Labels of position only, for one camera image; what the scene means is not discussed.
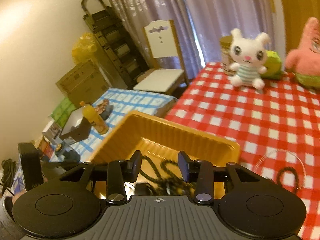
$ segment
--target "yellow plastic bag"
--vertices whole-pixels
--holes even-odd
[[[97,44],[92,33],[84,33],[78,41],[73,45],[72,58],[77,65],[91,59],[95,64],[98,63],[95,56]]]

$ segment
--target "chair backrest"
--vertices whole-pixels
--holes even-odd
[[[182,52],[173,20],[157,20],[143,28],[154,68],[160,68],[156,58],[179,57],[181,68],[185,71]]]

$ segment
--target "red checkered tablecloth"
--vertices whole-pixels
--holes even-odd
[[[257,173],[273,180],[285,167],[294,167],[305,184],[297,195],[307,208],[299,236],[320,239],[320,94],[306,90],[291,75],[265,81],[262,93],[235,89],[219,63],[208,64],[166,116],[167,120],[236,141],[240,164],[253,170],[257,161],[274,151]],[[293,155],[303,162],[303,168]],[[284,173],[282,184],[293,189],[294,175]]]

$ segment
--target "orange tray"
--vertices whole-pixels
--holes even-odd
[[[129,159],[135,150],[140,150],[143,155],[150,157],[164,178],[167,175],[160,169],[161,161],[178,161],[179,151],[185,151],[193,160],[202,159],[221,167],[228,162],[238,162],[240,155],[240,146],[236,142],[159,117],[131,111],[93,152],[90,161],[99,164]],[[170,165],[168,168],[178,177],[182,177],[178,167]],[[142,162],[141,170],[156,178],[147,161]],[[149,181],[140,174],[137,182]],[[97,195],[105,195],[105,184],[97,183]],[[214,187],[215,198],[225,195],[223,182],[215,182]]]

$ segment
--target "striped shirt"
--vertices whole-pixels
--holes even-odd
[[[240,77],[243,83],[252,84],[252,81],[256,78],[260,78],[260,74],[256,67],[246,67],[240,65],[237,75]]]

